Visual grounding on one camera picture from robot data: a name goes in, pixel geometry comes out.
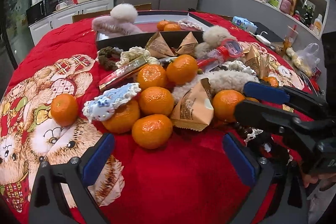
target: paper snack wrapper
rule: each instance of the paper snack wrapper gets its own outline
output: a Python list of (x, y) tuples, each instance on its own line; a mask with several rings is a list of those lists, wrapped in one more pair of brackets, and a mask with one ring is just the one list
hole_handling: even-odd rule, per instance
[(255, 46), (251, 46), (250, 51), (246, 55), (245, 66), (250, 66), (254, 70), (259, 79), (268, 77), (269, 74), (269, 55), (266, 57), (260, 55)]
[(189, 32), (187, 36), (182, 40), (177, 54), (193, 54), (195, 47), (198, 45), (198, 41), (194, 37), (192, 32)]
[(157, 59), (164, 57), (174, 57), (172, 50), (167, 45), (166, 41), (160, 34), (156, 32), (147, 42), (145, 49), (151, 53), (152, 57)]
[(174, 108), (170, 119), (174, 126), (202, 131), (213, 118), (209, 79), (204, 78), (189, 90)]

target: cartoon bear pattern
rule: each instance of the cartoon bear pattern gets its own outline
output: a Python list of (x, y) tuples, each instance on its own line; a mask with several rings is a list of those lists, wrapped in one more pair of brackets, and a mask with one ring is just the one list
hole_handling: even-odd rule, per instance
[[(42, 161), (55, 165), (81, 157), (101, 137), (86, 119), (60, 127), (50, 114), (57, 95), (69, 93), (80, 98), (85, 94), (92, 82), (89, 71), (93, 65), (92, 58), (81, 54), (58, 60), (4, 96), (0, 104), (0, 194), (16, 212), (27, 207)], [(122, 170), (122, 164), (111, 155), (96, 183), (88, 187), (98, 205), (108, 205), (120, 196)], [(75, 207), (68, 186), (62, 184), (62, 188), (69, 207)]]

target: red bedspread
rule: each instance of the red bedspread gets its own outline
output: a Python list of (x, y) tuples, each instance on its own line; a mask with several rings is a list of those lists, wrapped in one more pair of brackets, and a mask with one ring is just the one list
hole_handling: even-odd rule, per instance
[[(256, 42), (219, 16), (195, 14), (226, 27), (239, 41)], [(84, 102), (99, 94), (98, 82), (109, 74), (94, 62), (97, 48), (91, 21), (84, 19), (46, 34), (14, 72), (1, 103), (0, 191), (21, 223), (28, 222), (28, 200), (39, 162), (66, 162), (82, 155), (100, 136), (85, 119), (63, 133), (48, 116), (50, 99), (55, 95), (75, 95), (81, 109)], [(290, 69), (272, 54), (279, 65)], [(94, 125), (106, 131), (100, 123)], [(130, 134), (115, 136), (115, 158), (105, 166), (106, 176), (115, 180), (97, 182), (92, 190), (101, 210), (113, 224), (226, 223), (249, 187), (240, 182), (223, 152), (223, 134), (211, 128), (201, 133), (174, 133), (164, 148), (155, 151), (138, 147)], [(51, 138), (57, 142), (48, 142)], [(11, 159), (5, 156), (6, 150)], [(255, 222), (265, 214), (272, 190)], [(72, 212), (82, 222), (77, 209)]]

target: brown braided hair tie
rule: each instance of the brown braided hair tie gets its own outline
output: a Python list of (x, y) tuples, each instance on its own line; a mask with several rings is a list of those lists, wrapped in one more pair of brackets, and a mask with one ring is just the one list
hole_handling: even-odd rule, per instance
[(105, 70), (117, 70), (118, 67), (116, 66), (115, 61), (110, 60), (112, 56), (119, 56), (120, 57), (120, 52), (118, 52), (116, 49), (113, 47), (106, 47), (102, 48), (99, 53), (98, 53), (98, 60), (100, 65), (105, 69)]

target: tissue box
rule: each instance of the tissue box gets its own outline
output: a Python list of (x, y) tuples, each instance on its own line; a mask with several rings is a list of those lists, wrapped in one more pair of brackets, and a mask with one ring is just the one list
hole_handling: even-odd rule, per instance
[(269, 0), (268, 3), (271, 4), (274, 7), (278, 7), (278, 5), (279, 5), (279, 1), (278, 0)]
[(257, 26), (243, 17), (233, 17), (232, 23), (247, 32), (255, 33), (257, 31)]

